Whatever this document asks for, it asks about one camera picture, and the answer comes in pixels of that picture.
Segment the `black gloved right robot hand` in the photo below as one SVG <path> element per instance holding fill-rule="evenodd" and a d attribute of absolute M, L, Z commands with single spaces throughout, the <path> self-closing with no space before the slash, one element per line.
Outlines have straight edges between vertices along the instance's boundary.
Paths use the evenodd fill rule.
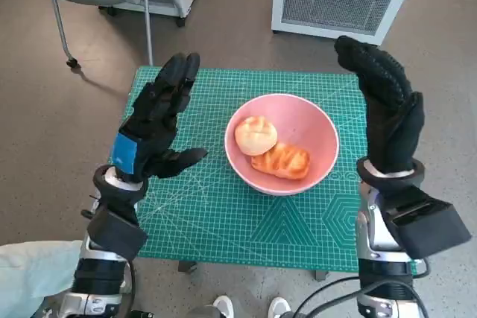
<path fill-rule="evenodd" d="M 424 126 L 423 94 L 411 88 L 404 67 L 387 51 L 348 36 L 340 36 L 334 48 L 364 96 L 367 159 L 382 174 L 413 170 Z"/>

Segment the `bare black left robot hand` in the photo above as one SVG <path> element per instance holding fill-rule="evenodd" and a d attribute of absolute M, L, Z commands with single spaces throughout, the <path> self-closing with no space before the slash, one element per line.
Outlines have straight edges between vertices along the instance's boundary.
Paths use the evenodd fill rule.
<path fill-rule="evenodd" d="M 204 148 L 171 149 L 177 116 L 190 102 L 199 67 L 199 54 L 175 54 L 143 86 L 113 145 L 113 165 L 125 182 L 175 177 L 206 157 Z"/>

